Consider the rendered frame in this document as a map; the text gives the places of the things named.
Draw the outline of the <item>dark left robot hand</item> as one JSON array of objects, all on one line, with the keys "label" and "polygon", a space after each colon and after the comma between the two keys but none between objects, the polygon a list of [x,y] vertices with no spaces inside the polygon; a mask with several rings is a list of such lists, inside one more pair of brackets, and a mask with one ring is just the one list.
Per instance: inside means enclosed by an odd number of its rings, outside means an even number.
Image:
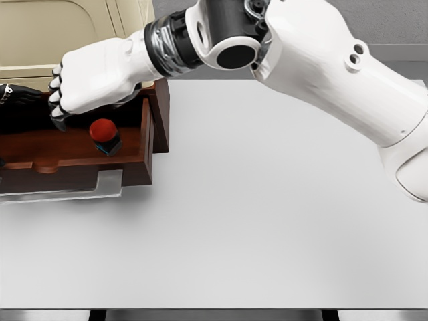
[{"label": "dark left robot hand", "polygon": [[16,84],[0,84],[0,107],[32,103],[41,96],[40,90]]}]

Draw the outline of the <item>red button switch black base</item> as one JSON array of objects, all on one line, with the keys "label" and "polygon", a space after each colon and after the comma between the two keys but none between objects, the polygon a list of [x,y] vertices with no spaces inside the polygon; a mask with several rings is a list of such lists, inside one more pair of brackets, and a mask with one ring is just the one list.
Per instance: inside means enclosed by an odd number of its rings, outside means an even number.
[{"label": "red button switch black base", "polygon": [[114,156],[122,148],[122,139],[113,121],[101,118],[91,123],[89,134],[95,147],[107,156]]}]

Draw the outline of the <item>beige and brown small cabinet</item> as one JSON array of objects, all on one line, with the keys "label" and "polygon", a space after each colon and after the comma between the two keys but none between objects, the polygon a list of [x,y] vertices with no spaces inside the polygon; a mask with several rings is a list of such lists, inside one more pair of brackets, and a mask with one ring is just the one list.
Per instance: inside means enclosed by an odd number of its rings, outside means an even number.
[{"label": "beige and brown small cabinet", "polygon": [[[0,83],[47,91],[52,69],[79,47],[125,38],[153,21],[152,0],[0,0]],[[65,132],[51,122],[46,101],[0,112],[0,156],[27,161],[42,152],[91,145],[90,124],[111,119],[121,132],[139,129],[142,99],[105,106],[68,119]]]}]

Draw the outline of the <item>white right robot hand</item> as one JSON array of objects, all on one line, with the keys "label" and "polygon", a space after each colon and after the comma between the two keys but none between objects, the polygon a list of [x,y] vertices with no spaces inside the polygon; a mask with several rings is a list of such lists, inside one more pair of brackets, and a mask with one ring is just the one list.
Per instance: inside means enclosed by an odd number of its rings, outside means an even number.
[{"label": "white right robot hand", "polygon": [[115,104],[143,81],[146,52],[139,39],[112,38],[64,54],[49,83],[51,121],[66,130],[66,118]]}]

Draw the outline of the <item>brown wooden cabinet drawer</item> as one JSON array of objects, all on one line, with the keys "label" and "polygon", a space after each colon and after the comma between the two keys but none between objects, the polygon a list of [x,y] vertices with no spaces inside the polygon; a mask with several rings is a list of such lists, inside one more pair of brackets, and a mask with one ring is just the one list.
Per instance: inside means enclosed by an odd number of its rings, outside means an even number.
[{"label": "brown wooden cabinet drawer", "polygon": [[[89,128],[113,121],[122,140],[114,156],[96,149]],[[45,100],[0,110],[0,193],[91,189],[99,171],[121,170],[124,186],[152,183],[154,121],[150,101],[138,96],[117,109],[103,107],[67,119],[59,131]]]}]

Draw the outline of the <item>silver metal drawer handle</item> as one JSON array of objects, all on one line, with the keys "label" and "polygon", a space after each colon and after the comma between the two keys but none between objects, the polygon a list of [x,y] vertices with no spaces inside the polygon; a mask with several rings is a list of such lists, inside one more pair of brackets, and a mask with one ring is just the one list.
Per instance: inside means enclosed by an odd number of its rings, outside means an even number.
[{"label": "silver metal drawer handle", "polygon": [[120,197],[122,176],[123,170],[99,171],[93,189],[0,193],[0,205]]}]

